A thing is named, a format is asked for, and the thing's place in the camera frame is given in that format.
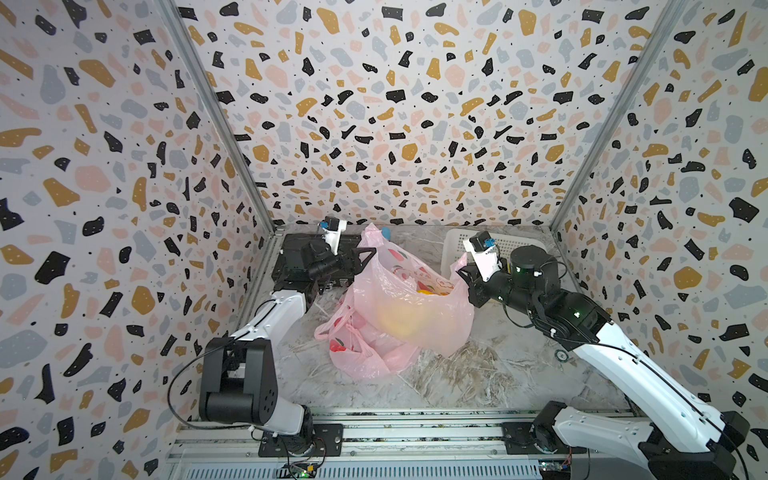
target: mounting plate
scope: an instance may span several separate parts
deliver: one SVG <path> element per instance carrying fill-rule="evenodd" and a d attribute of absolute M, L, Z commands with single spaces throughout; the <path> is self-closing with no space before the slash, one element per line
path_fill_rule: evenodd
<path fill-rule="evenodd" d="M 344 425 L 340 423 L 316 423 L 312 438 L 316 446 L 312 457 L 322 458 L 323 449 L 326 450 L 326 457 L 341 456 L 341 445 L 344 440 Z M 277 437 L 276 439 L 270 436 L 262 437 L 261 445 L 259 445 L 259 457 L 286 458 L 286 450 L 279 439 L 280 437 Z"/>

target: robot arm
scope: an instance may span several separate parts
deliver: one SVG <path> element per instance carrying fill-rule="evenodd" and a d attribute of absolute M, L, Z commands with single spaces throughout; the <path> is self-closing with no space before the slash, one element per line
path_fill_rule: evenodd
<path fill-rule="evenodd" d="M 736 464 L 731 452 L 749 431 L 741 415 L 702 402 L 646 357 L 592 299 L 562 290 L 557 260 L 541 248 L 519 247 L 509 261 L 499 259 L 488 232 L 465 240 L 465 247 L 475 259 L 459 271 L 470 303 L 480 307 L 494 299 L 526 313 L 536 329 L 588 361 L 653 420 L 608 419 L 549 402 L 533 427 L 541 448 L 552 448 L 557 436 L 566 445 L 641 465 L 663 480 L 730 478 Z"/>

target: gray marble floor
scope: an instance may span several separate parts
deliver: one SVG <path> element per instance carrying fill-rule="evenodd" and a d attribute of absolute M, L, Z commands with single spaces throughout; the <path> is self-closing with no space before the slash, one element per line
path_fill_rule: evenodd
<path fill-rule="evenodd" d="M 442 242 L 450 229 L 390 227 L 394 243 L 436 271 L 440 271 Z M 350 227 L 347 233 L 361 230 Z M 537 227 L 489 230 L 535 238 L 559 257 L 552 238 Z M 314 227 L 292 225 L 285 233 L 313 231 Z M 268 298 L 272 286 L 271 280 L 264 280 L 259 302 Z M 573 289 L 568 276 L 564 278 L 564 287 Z M 331 363 L 327 341 L 313 337 L 315 328 L 330 318 L 342 294 L 343 290 L 337 289 L 322 295 L 276 347 L 280 394 L 293 402 L 324 408 L 539 410 L 549 400 L 559 400 L 577 409 L 628 408 L 624 395 L 588 363 L 574 356 L 567 363 L 559 363 L 554 357 L 559 348 L 555 341 L 535 329 L 512 325 L 496 302 L 488 302 L 475 311 L 468 342 L 452 356 L 446 358 L 423 350 L 416 364 L 397 376 L 354 381 Z M 509 313 L 520 324 L 528 322 L 523 314 Z"/>

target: white plastic basket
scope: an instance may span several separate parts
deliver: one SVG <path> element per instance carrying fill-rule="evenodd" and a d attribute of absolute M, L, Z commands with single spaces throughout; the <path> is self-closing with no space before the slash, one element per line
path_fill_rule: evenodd
<path fill-rule="evenodd" d="M 445 235 L 445 242 L 442 245 L 442 262 L 440 262 L 440 274 L 445 278 L 451 278 L 451 264 L 462 257 L 464 252 L 464 240 L 473 237 L 478 233 L 477 230 L 465 230 L 463 228 L 452 228 Z M 533 238 L 516 237 L 514 235 L 503 235 L 501 233 L 491 233 L 491 238 L 496 240 L 496 245 L 502 258 L 509 258 L 509 254 L 517 247 L 525 245 L 535 245 L 543 248 L 544 244 Z"/>

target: terrazzo wallpaper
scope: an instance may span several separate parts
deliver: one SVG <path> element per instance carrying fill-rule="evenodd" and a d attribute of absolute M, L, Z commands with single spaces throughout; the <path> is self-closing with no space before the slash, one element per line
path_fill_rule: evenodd
<path fill-rule="evenodd" d="M 277 224 L 543 224 L 666 2 L 178 0 Z"/>
<path fill-rule="evenodd" d="M 261 226 L 152 3 L 0 15 L 0 477 L 159 478 Z"/>
<path fill-rule="evenodd" d="M 558 234 L 640 348 L 749 420 L 750 478 L 768 478 L 767 8 L 690 2 Z"/>

